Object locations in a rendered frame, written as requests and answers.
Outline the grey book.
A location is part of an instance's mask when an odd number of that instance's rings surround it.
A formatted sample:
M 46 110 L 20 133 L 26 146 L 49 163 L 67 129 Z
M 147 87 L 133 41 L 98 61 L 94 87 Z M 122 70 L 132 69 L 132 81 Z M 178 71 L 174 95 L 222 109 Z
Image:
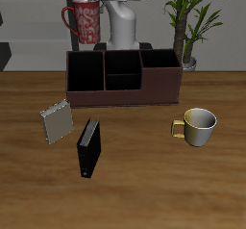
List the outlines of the grey book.
M 70 104 L 66 100 L 39 113 L 45 140 L 52 144 L 74 130 Z

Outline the black book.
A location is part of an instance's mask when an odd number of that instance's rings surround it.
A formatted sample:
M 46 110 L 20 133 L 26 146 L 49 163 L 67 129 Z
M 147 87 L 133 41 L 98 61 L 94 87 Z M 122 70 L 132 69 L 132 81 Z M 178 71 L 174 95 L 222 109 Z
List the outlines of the black book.
M 77 142 L 81 176 L 90 178 L 101 154 L 99 120 L 89 119 Z

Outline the red patterned mug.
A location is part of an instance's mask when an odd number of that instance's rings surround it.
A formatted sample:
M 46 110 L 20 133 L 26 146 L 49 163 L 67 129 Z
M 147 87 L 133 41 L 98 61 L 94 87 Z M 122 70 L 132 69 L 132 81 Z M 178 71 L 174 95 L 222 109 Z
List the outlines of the red patterned mug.
M 73 30 L 65 20 L 64 12 L 66 10 L 71 10 L 75 16 L 77 30 Z M 99 0 L 73 0 L 71 7 L 62 9 L 61 18 L 81 44 L 95 44 L 101 40 Z

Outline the yellow and white mug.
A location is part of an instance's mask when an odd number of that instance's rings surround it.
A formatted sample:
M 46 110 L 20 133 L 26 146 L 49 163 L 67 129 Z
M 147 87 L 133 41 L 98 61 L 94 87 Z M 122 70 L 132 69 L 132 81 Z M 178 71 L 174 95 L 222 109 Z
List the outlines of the yellow and white mug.
M 216 123 L 217 118 L 212 112 L 200 108 L 189 109 L 184 113 L 183 120 L 174 120 L 172 122 L 171 136 L 185 139 L 191 146 L 201 147 L 208 142 Z M 176 125 L 184 126 L 182 134 L 174 132 Z

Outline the dark brown desk caddy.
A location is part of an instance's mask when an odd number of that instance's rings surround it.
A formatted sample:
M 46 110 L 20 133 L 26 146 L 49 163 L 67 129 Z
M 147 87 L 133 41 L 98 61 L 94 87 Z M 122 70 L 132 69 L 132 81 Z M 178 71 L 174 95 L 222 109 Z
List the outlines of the dark brown desk caddy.
M 69 51 L 73 108 L 177 105 L 183 68 L 172 49 Z

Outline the green pot plant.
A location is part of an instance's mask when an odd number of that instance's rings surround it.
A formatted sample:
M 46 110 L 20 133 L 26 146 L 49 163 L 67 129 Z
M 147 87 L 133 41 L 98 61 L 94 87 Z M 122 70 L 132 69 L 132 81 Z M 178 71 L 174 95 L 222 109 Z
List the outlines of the green pot plant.
M 208 19 L 205 19 L 210 3 L 197 9 L 203 0 L 171 0 L 168 1 L 163 10 L 170 6 L 173 13 L 169 13 L 172 20 L 170 25 L 175 29 L 173 48 L 182 63 L 183 71 L 194 71 L 197 61 L 191 56 L 193 45 L 196 41 L 204 41 L 204 33 L 213 27 L 222 25 L 216 22 L 220 10 L 214 12 Z

